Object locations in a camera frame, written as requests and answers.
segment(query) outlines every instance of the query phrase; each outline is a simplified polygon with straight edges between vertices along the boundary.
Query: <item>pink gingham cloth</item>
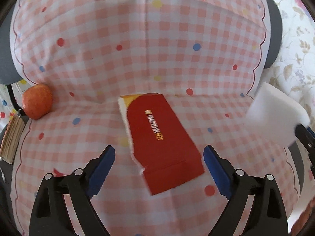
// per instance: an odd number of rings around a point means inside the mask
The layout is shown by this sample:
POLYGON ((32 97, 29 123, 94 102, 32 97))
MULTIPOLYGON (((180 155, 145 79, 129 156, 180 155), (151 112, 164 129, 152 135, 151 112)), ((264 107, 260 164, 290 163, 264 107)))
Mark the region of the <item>pink gingham cloth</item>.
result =
MULTIPOLYGON (((46 173, 70 174, 107 145, 116 160, 92 204, 112 236, 211 231, 227 200, 205 165, 198 178, 151 196, 131 157, 117 101, 151 92, 165 95, 201 153, 211 144, 249 175, 273 174, 289 216, 300 193, 290 153, 243 127, 269 40, 266 0, 18 0, 11 27, 16 68, 29 84, 46 83, 54 93, 53 111, 28 121, 15 158, 11 198, 19 231, 28 235, 46 173)), ((245 227, 249 200, 235 235, 245 227)))

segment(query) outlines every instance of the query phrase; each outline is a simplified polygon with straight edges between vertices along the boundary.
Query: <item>red envelope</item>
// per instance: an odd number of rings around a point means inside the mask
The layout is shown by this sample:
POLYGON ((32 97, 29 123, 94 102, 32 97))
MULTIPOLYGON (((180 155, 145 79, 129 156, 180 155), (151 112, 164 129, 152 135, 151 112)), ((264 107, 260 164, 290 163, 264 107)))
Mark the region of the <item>red envelope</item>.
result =
POLYGON ((127 109, 133 155, 144 168, 143 175, 152 195, 204 173, 196 145, 162 94, 122 98, 124 102, 119 104, 127 109))

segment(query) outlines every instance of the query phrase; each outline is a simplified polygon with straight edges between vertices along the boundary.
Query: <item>metal screw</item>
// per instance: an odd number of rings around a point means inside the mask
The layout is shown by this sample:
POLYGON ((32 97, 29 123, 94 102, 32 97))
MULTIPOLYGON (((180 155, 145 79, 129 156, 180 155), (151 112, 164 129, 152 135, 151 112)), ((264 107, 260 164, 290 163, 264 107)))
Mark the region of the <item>metal screw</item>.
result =
POLYGON ((238 174, 239 176, 244 176, 245 172, 243 170, 236 170, 236 174, 238 174))
POLYGON ((267 175, 267 179, 270 180, 270 181, 272 181, 272 180, 274 180, 274 177, 273 177, 273 175, 270 175, 270 174, 269 174, 269 175, 267 175))
POLYGON ((74 172, 74 174, 75 174, 76 176, 80 176, 82 173, 83 173, 83 170, 82 170, 82 169, 77 169, 77 170, 75 170, 75 172, 74 172))
POLYGON ((45 179, 46 179, 46 180, 51 179, 51 177, 52 177, 52 175, 51 175, 50 173, 48 173, 48 174, 45 175, 45 179))

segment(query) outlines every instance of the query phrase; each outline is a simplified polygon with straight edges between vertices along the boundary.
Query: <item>white sponge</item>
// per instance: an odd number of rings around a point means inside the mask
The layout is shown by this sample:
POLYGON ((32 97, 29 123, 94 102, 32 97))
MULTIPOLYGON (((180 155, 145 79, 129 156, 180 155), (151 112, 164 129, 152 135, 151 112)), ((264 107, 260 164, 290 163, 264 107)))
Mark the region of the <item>white sponge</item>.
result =
POLYGON ((245 127, 252 133, 287 147, 297 140, 295 128, 298 124, 304 127, 310 124, 306 110, 277 88, 262 83, 245 116, 245 127))

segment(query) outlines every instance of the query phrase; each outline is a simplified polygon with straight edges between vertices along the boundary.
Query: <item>red apple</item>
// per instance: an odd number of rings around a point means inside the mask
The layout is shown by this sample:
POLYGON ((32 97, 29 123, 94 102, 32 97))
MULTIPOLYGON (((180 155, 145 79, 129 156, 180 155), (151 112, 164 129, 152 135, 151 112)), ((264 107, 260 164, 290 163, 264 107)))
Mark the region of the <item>red apple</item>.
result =
POLYGON ((22 107, 28 117, 38 120, 49 113, 53 105, 53 94, 45 84, 27 89, 22 96, 22 107))

